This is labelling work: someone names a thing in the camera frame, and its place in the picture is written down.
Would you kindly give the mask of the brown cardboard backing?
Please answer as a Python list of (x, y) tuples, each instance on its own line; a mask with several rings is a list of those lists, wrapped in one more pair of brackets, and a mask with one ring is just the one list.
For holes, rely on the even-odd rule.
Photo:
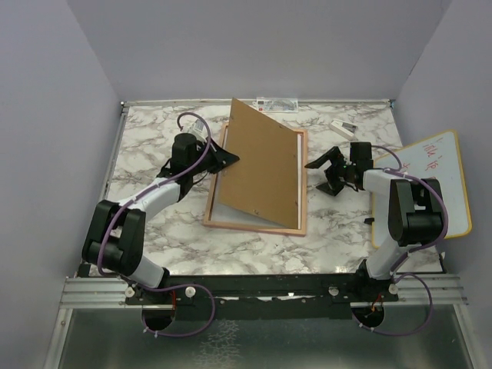
[(218, 202), (297, 228), (298, 133), (234, 98), (224, 149), (240, 161), (221, 172)]

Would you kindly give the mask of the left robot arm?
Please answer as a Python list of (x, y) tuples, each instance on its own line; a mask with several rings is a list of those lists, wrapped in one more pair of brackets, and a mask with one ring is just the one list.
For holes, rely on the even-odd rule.
[(176, 135), (170, 159), (149, 186), (125, 200), (102, 200), (96, 205), (82, 260), (144, 285), (143, 294), (153, 303), (165, 301), (169, 270), (143, 254), (146, 222), (181, 201), (196, 184), (195, 176), (217, 174), (239, 160), (211, 138)]

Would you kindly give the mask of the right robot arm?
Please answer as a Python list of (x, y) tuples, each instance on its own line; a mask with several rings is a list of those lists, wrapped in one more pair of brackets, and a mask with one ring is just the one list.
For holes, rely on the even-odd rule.
[[(398, 167), (376, 168), (372, 156), (375, 148), (392, 155)], [(386, 215), (372, 223), (385, 226), (388, 236), (354, 273), (354, 294), (369, 301), (380, 293), (381, 284), (393, 281), (394, 273), (413, 253), (434, 246), (446, 236), (449, 216), (440, 182), (403, 173), (396, 153), (366, 141), (350, 143), (349, 159), (334, 146), (305, 167), (318, 169), (326, 162), (330, 163), (324, 170), (326, 181), (317, 186), (318, 190), (330, 196), (344, 188), (367, 191), (380, 195), (387, 205)]]

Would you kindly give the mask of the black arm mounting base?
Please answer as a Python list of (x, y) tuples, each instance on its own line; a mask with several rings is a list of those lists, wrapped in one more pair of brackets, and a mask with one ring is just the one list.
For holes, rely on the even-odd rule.
[(137, 287), (126, 298), (159, 317), (174, 309), (183, 321), (351, 318), (351, 305), (397, 301), (389, 282), (366, 282), (354, 274), (174, 275), (166, 285), (176, 293)]

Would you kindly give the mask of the white marker eraser piece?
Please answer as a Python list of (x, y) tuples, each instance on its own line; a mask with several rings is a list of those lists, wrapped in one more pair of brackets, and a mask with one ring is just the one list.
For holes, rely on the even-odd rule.
[(346, 121), (341, 121), (334, 119), (330, 123), (330, 127), (333, 131), (335, 131), (338, 135), (346, 138), (347, 140), (351, 141), (354, 136), (355, 132), (357, 130), (357, 126)]

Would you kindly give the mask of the small label card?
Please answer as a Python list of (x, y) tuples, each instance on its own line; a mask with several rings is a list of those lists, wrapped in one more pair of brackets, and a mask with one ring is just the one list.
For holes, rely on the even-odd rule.
[(291, 98), (261, 98), (257, 97), (254, 107), (258, 111), (271, 113), (297, 113), (298, 100)]

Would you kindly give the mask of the yellow rimmed whiteboard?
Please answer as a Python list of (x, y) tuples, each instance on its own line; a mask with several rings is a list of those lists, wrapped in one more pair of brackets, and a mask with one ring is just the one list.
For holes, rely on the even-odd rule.
[[(436, 178), (448, 212), (446, 239), (459, 238), (470, 233), (472, 220), (467, 197), (464, 170), (460, 156), (458, 135), (455, 130), (414, 142), (396, 152), (402, 162), (402, 172), (418, 178)], [(386, 154), (376, 158), (378, 168), (397, 168), (396, 160)], [(388, 199), (372, 194), (372, 245), (379, 248), (389, 238), (387, 227)]]

